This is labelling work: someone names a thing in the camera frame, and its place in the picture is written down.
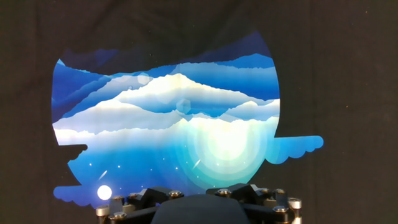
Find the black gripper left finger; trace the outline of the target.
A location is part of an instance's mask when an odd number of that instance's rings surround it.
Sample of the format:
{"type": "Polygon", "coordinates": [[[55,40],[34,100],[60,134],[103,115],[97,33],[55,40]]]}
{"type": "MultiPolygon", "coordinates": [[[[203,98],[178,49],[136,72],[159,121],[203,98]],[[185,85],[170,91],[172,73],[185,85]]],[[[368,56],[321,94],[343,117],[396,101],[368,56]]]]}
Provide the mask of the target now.
{"type": "Polygon", "coordinates": [[[183,192],[165,187],[114,196],[108,204],[96,208],[98,224],[150,223],[162,203],[181,197],[184,197],[183,192]]]}

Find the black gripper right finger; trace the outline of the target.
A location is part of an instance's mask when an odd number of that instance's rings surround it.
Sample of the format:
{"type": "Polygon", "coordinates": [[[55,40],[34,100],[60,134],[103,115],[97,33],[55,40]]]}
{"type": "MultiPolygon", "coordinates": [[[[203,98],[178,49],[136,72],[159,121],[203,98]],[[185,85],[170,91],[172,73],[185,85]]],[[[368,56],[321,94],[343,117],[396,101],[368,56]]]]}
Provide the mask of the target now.
{"type": "Polygon", "coordinates": [[[302,224],[302,201],[289,197],[284,189],[240,183],[208,189],[206,193],[236,200],[252,223],[302,224]]]}

